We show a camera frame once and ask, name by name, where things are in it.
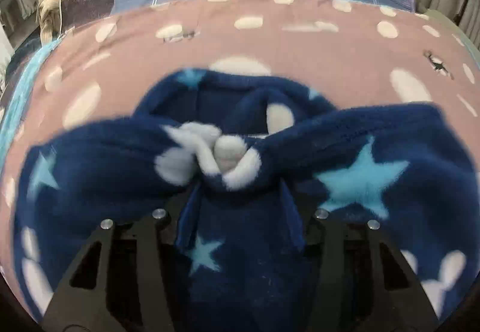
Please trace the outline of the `light blue blanket edge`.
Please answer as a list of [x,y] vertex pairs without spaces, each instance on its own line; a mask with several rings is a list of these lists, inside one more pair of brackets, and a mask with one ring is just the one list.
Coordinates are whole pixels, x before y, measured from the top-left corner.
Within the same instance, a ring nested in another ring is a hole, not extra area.
[[16,136],[17,128],[21,123],[22,116],[32,94],[33,84],[47,58],[61,44],[63,37],[43,45],[33,54],[30,61],[24,67],[16,88],[11,96],[11,101],[7,106],[1,123],[1,168],[5,165],[7,153]]

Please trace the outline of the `pink polka dot bedsheet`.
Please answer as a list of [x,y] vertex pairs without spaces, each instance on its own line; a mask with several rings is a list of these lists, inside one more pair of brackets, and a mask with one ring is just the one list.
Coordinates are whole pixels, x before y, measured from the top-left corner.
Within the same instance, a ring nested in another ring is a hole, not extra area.
[[430,17],[341,0],[178,0],[61,36],[2,168],[1,266],[31,315],[14,254],[29,150],[86,123],[131,115],[151,88],[181,70],[288,79],[337,109],[436,106],[468,151],[479,189],[479,69],[459,36]]

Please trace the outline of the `navy star fleece garment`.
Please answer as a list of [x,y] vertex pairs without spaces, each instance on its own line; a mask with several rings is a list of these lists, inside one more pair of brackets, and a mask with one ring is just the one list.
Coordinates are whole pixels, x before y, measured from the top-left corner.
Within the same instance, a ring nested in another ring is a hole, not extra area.
[[181,70],[29,150],[16,276],[46,331],[433,331],[479,275],[478,189],[436,106],[337,109],[288,79]]

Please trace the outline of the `white bedside shelf unit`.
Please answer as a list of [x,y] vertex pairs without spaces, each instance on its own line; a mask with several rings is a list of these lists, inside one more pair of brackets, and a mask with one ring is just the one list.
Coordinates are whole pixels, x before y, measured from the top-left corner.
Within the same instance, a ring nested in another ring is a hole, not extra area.
[[38,0],[1,0],[1,24],[8,38],[37,12]]

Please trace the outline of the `beige crumpled cloth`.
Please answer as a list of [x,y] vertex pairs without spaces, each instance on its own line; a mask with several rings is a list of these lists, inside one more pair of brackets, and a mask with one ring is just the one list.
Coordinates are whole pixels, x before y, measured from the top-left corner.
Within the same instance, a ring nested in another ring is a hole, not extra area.
[[51,43],[61,31],[61,0],[40,0],[37,7],[37,22],[40,27],[41,45]]

